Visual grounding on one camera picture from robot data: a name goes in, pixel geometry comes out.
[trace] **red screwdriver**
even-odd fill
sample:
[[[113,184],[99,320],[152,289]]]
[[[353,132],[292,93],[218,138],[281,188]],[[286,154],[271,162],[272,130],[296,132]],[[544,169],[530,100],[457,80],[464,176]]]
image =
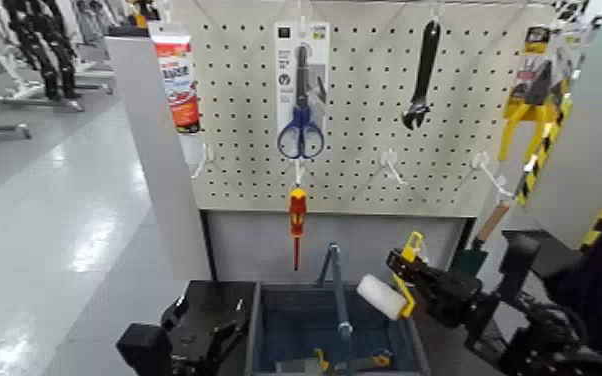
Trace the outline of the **red screwdriver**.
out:
[[[291,218],[291,233],[294,238],[294,270],[299,270],[299,247],[303,235],[303,221],[306,216],[306,191],[294,188],[290,195],[289,214]]]

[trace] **product packaging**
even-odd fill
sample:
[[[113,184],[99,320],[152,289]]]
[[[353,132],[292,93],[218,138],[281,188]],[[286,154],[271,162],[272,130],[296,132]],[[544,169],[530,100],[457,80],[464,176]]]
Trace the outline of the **product packaging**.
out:
[[[292,121],[296,105],[298,47],[308,51],[308,102],[312,120],[326,130],[325,107],[329,86],[330,27],[326,22],[275,24],[277,126],[281,132]]]
[[[191,36],[179,24],[150,22],[149,30],[175,127],[179,133],[196,133],[200,123]]]

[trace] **white pegboard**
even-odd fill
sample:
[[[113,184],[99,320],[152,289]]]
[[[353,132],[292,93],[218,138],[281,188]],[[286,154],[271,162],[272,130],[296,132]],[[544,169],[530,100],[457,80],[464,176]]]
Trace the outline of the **white pegboard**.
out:
[[[198,206],[287,210],[294,168],[276,147],[273,25],[305,14],[332,28],[326,148],[305,163],[309,211],[477,216],[490,182],[469,161],[498,149],[525,32],[553,17],[549,6],[519,3],[441,6],[432,112],[409,131],[399,115],[414,89],[429,3],[177,2],[174,21],[192,35],[203,137],[216,157],[194,181]],[[380,168],[389,148],[409,185]]]

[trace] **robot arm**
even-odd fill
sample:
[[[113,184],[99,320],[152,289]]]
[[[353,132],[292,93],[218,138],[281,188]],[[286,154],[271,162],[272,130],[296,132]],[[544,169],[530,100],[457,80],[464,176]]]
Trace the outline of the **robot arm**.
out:
[[[504,374],[602,375],[602,355],[586,347],[582,320],[565,307],[541,304],[521,291],[538,250],[534,240],[514,239],[499,269],[504,277],[489,294],[477,278],[432,268],[420,258],[409,262],[398,250],[390,252],[386,263],[415,286],[432,318],[449,328],[463,325],[468,334],[465,347]],[[500,304],[513,307],[530,322],[510,341],[485,335]]]

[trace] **blue bin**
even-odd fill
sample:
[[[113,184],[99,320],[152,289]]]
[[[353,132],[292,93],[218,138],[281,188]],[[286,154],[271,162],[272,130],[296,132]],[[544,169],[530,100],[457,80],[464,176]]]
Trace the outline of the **blue bin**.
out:
[[[345,287],[348,317],[353,327],[353,358],[383,349],[393,354],[391,365],[359,375],[429,375],[422,345],[410,319],[391,321],[356,292]],[[276,373],[276,363],[313,357],[315,348],[327,360],[346,360],[338,333],[338,312],[331,283],[259,285],[255,293],[247,349],[246,375],[303,375]]]

